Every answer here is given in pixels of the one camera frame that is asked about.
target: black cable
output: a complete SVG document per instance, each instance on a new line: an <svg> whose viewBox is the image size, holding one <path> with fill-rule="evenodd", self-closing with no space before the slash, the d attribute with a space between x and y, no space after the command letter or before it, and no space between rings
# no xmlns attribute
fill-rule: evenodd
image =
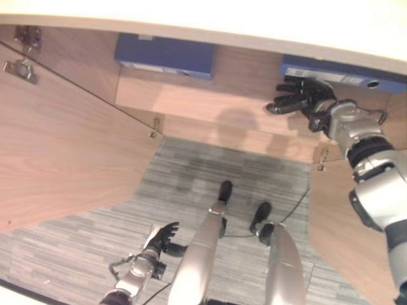
<svg viewBox="0 0 407 305"><path fill-rule="evenodd" d="M142 305L146 305L149 301L151 301L152 299L154 299L158 294L160 294L161 292L163 292L163 290L165 290L167 287L169 287L172 284L172 282L169 282L168 284L166 284L166 286L164 286L163 288L161 288L160 290L158 290L155 294L153 294L146 302L144 302Z"/></svg>
<svg viewBox="0 0 407 305"><path fill-rule="evenodd" d="M295 207L287 214L287 216L284 217L284 219L282 221L280 221L280 223L282 224L284 221L286 221L294 212L295 210L298 208L298 206L300 205L300 203L303 201L303 199L305 198L305 196L308 194L310 188L308 188L304 195L301 197L301 199L297 202L297 204L295 205Z"/></svg>

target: gray carpet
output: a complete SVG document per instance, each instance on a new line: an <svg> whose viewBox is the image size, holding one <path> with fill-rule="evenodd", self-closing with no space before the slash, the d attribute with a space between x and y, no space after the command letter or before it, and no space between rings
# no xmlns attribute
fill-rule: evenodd
<svg viewBox="0 0 407 305"><path fill-rule="evenodd" d="M174 242L187 244L225 179L234 184L226 234L247 235L261 202L272 203L275 222L289 213L308 188L309 172L302 163L166 138L132 200L0 234L0 277L72 305L97 304L114 285L110 262L139 252L153 224L179 220ZM307 304L367 305L308 246L308 206L306 196L286 221L301 254ZM256 238L220 240L208 296L262 305L267 260ZM172 279L179 259L162 261L163 280L151 280L139 304ZM166 304L168 292L150 304Z"/></svg>

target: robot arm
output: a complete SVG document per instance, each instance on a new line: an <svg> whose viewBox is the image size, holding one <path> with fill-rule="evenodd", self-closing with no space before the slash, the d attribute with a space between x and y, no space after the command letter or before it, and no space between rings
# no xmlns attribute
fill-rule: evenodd
<svg viewBox="0 0 407 305"><path fill-rule="evenodd" d="M165 265L159 262L160 253L167 248L170 238L178 230L178 224L173 222L162 227L139 255L131 255L123 260L133 263L127 274L118 278L114 289L106 294L100 305L132 305L140 297L151 277L160 278L165 269Z"/></svg>
<svg viewBox="0 0 407 305"><path fill-rule="evenodd" d="M301 111L312 132L323 131L338 143L354 171L350 202L363 224L387 237L390 269L400 297L407 297L407 161L386 139L372 111L354 100L338 101L332 87L319 79L285 78L266 109L273 114Z"/></svg>

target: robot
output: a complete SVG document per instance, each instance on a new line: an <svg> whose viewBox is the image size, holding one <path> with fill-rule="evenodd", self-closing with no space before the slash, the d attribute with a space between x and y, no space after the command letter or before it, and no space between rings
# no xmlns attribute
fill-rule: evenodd
<svg viewBox="0 0 407 305"><path fill-rule="evenodd" d="M324 132L337 142L357 184L349 193L350 204L364 225L385 233L390 270L400 293L395 303L407 304L407 161L380 129L385 113L377 120L373 111L358 107L355 100L338 100L331 85L320 79L289 76L284 82L277 90L290 94L276 97L266 110L272 114L301 111L312 132ZM132 267L100 304L133 304L148 280L159 278L165 269L159 262L161 251L183 257L172 281L169 305L223 304L205 298L217 241L226 229L224 214L231 190L231 182L222 183L218 200L188 247L170 242L178 222L161 228L141 254L125 260L133 261ZM266 221L270 210L269 204L260 205L250 225L250 231L270 247L265 304L304 305L300 256L284 225Z"/></svg>

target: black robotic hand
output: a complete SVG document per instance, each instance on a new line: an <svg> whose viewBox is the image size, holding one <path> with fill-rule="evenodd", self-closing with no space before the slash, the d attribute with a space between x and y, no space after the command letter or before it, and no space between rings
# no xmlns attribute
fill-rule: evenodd
<svg viewBox="0 0 407 305"><path fill-rule="evenodd" d="M277 91L292 94L274 98L274 103L266 106L267 111L272 114L285 114L300 110L308 117L319 102L336 100L332 86L323 80L286 76L284 82L285 84L277 85Z"/></svg>
<svg viewBox="0 0 407 305"><path fill-rule="evenodd" d="M147 247L153 247L158 254L163 250L167 251L167 245L171 242L171 237L178 231L179 222L172 222L162 227L148 243Z"/></svg>
<svg viewBox="0 0 407 305"><path fill-rule="evenodd" d="M266 110L272 114L301 111L309 120L309 130L327 134L330 124L329 107L338 102L332 86L317 78L286 76L284 82L286 83L277 85L277 91L292 94L274 98L274 103L268 104Z"/></svg>

